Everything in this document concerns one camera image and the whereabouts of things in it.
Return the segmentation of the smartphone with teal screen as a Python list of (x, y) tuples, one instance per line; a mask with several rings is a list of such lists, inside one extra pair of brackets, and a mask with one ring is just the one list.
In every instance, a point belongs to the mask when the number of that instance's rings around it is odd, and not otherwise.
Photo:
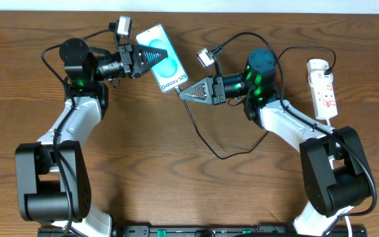
[(162, 24), (136, 35), (140, 45), (164, 49), (167, 57), (151, 68), (162, 92), (168, 92), (188, 81), (189, 77)]

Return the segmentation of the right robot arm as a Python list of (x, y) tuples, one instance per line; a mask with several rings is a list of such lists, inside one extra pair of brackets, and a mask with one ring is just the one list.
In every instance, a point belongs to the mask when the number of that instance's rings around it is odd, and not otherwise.
[(301, 156), (307, 205), (292, 222), (302, 236), (330, 236), (341, 219), (355, 216), (352, 208), (371, 198), (360, 216), (376, 206), (376, 185), (358, 133), (350, 126), (336, 129), (308, 117), (284, 99), (274, 85), (275, 53), (256, 49), (242, 73), (217, 71), (178, 93), (183, 102), (220, 105), (240, 98), (246, 117), (281, 137)]

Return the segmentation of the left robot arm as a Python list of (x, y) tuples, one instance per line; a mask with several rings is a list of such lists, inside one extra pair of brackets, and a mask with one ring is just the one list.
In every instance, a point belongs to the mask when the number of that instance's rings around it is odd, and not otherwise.
[(164, 49), (118, 44), (90, 47), (83, 38), (57, 46), (66, 78), (64, 110), (49, 131), (14, 154), (18, 208), (25, 221), (49, 225), (59, 236), (121, 236), (112, 217), (91, 200), (82, 147), (109, 106), (106, 81), (138, 78), (167, 58)]

